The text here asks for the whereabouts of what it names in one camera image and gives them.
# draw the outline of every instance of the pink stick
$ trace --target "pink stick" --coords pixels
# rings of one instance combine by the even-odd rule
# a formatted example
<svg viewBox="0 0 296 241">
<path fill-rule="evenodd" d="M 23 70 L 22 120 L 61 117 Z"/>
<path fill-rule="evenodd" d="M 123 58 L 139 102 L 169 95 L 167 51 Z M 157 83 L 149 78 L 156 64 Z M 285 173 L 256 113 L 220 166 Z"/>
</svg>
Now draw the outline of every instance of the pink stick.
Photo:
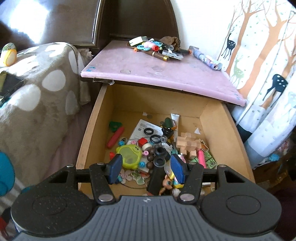
<svg viewBox="0 0 296 241">
<path fill-rule="evenodd" d="M 204 168 L 207 168 L 205 164 L 205 156 L 203 154 L 203 150 L 198 150 L 198 162 L 199 164 L 203 165 Z"/>
</svg>

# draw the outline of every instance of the pink tabletop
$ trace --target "pink tabletop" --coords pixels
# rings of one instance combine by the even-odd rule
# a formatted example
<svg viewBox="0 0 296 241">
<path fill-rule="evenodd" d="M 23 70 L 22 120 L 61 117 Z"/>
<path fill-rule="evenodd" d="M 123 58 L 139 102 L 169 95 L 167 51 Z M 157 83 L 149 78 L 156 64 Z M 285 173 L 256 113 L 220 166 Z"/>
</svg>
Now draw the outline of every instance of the pink tabletop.
<svg viewBox="0 0 296 241">
<path fill-rule="evenodd" d="M 82 77 L 122 80 L 187 91 L 244 106 L 246 100 L 223 75 L 192 55 L 165 62 L 113 40 L 81 72 Z"/>
</svg>

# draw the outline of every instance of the wooden block puzzle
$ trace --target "wooden block puzzle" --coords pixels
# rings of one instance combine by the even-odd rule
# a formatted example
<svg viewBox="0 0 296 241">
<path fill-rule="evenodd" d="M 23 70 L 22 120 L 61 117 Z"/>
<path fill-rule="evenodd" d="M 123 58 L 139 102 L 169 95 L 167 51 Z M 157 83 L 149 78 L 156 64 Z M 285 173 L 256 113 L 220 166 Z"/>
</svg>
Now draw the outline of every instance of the wooden block puzzle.
<svg viewBox="0 0 296 241">
<path fill-rule="evenodd" d="M 177 137 L 176 147 L 180 148 L 180 152 L 184 155 L 189 152 L 189 158 L 194 159 L 196 157 L 196 149 L 200 149 L 201 142 L 196 138 L 196 134 L 181 132 L 181 136 Z"/>
</svg>

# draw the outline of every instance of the open drawer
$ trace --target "open drawer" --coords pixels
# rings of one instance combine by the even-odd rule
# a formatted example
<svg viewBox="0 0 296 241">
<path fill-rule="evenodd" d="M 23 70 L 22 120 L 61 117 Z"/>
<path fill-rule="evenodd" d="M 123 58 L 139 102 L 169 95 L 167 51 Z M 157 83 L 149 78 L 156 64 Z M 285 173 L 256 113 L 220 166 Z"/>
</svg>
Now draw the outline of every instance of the open drawer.
<svg viewBox="0 0 296 241">
<path fill-rule="evenodd" d="M 179 134 L 194 133 L 198 127 L 200 139 L 205 141 L 218 164 L 226 164 L 254 181 L 242 140 L 225 104 L 197 95 L 122 84 L 102 86 L 84 134 L 76 168 L 109 161 L 109 152 L 115 152 L 118 147 L 106 148 L 107 140 L 113 134 L 109 130 L 110 121 L 121 122 L 125 127 L 122 136 L 129 138 L 140 119 L 159 125 L 171 113 L 180 115 Z M 121 184 L 110 187 L 116 197 L 146 193 L 145 186 L 137 185 L 134 180 L 127 184 L 141 189 Z M 92 193 L 89 183 L 83 183 L 81 190 L 87 195 Z"/>
</svg>

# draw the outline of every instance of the tree print curtain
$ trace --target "tree print curtain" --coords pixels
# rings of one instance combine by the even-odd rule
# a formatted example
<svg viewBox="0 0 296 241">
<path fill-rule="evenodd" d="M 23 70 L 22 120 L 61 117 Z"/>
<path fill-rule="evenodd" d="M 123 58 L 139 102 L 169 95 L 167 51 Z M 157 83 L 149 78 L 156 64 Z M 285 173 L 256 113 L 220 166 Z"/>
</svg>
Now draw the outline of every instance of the tree print curtain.
<svg viewBox="0 0 296 241">
<path fill-rule="evenodd" d="M 235 0 L 217 58 L 247 99 L 229 106 L 251 166 L 275 151 L 296 124 L 296 12 L 283 0 Z"/>
</svg>

